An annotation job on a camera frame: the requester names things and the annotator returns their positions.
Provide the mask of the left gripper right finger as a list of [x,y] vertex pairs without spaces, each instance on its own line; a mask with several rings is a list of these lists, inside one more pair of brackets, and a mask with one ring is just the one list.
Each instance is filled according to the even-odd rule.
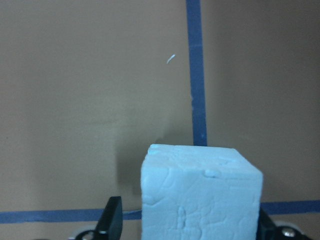
[[259,210],[257,240],[275,240],[276,225],[268,214],[261,208]]

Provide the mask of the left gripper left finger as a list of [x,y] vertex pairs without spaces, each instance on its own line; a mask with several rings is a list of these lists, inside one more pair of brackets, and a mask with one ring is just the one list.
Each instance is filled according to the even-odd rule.
[[119,240],[123,230],[122,198],[109,198],[94,230],[94,240]]

